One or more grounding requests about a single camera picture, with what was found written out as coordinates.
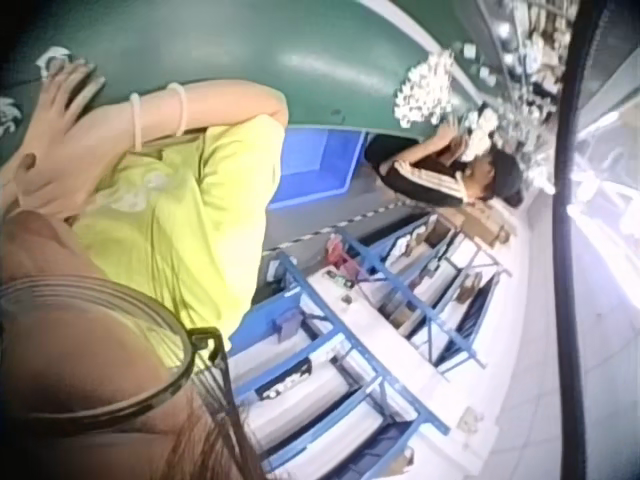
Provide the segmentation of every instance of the person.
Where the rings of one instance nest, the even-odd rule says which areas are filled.
[[[286,100],[216,80],[81,116],[104,85],[88,81],[92,70],[52,65],[22,145],[0,171],[2,284],[106,278],[155,299],[186,328],[216,327],[228,347],[257,282]],[[176,133],[176,144],[142,148]],[[153,345],[104,309],[76,303],[34,304],[19,318],[3,305],[8,418],[117,405],[170,377]],[[217,401],[222,416],[191,385],[115,431],[35,443],[13,432],[20,441],[3,442],[3,465],[28,456],[36,461],[21,468],[42,464],[70,479],[265,479],[228,390]]]
[[[492,147],[463,163],[459,159],[466,148],[466,138],[443,124],[422,143],[377,135],[367,145],[365,159],[391,190],[434,207],[504,199],[520,188],[522,171],[515,157]]]

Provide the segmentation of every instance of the bracelet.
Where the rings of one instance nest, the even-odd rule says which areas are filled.
[[[182,136],[187,128],[187,93],[184,91],[184,87],[179,83],[170,83],[167,85],[167,90],[175,90],[180,95],[180,123],[178,130],[176,131],[176,137]]]
[[[142,131],[140,125],[140,95],[132,93],[129,96],[131,110],[133,112],[133,151],[142,150]]]

